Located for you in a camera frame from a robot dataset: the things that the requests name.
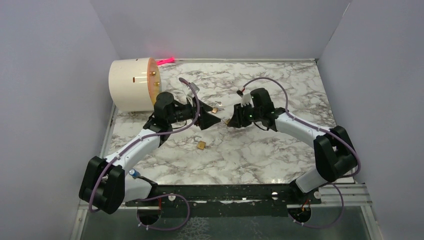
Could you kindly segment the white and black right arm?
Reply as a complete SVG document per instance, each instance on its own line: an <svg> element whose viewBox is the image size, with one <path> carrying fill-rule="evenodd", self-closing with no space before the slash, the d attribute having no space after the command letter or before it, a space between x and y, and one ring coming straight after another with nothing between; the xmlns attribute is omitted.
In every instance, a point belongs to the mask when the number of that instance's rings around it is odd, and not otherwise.
<svg viewBox="0 0 424 240"><path fill-rule="evenodd" d="M241 102L234 105L227 126L240 129L257 122L267 130L290 135L314 150L315 167L290 183L288 196L296 204L306 200L312 190L338 180L359 165L343 127L319 126L291 115L285 108L276 108L265 88L243 94Z"/></svg>

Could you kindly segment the brass padlock long shackle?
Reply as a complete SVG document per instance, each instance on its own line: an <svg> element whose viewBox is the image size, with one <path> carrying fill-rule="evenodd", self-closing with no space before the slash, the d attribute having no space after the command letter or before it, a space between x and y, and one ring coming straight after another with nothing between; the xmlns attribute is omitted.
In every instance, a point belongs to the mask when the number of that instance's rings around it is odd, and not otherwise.
<svg viewBox="0 0 424 240"><path fill-rule="evenodd" d="M215 104L212 107L211 112L216 114L217 112L223 111L224 110L224 106L222 104L221 101L215 101Z"/></svg>

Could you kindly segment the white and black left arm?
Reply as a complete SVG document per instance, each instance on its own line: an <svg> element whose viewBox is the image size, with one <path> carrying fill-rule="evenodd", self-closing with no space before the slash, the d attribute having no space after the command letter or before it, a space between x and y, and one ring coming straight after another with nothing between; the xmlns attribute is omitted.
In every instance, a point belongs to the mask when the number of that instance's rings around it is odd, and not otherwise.
<svg viewBox="0 0 424 240"><path fill-rule="evenodd" d="M101 158L94 156L88 161L78 197L87 202L90 210L114 213L122 203L140 200L152 205L157 200L154 182L131 173L134 166L146 155L158 149L176 133L172 125L192 121L192 125L206 130L221 122L209 113L211 106L195 97L187 98L183 104L174 99L170 92L156 97L153 113L140 133L121 149Z"/></svg>

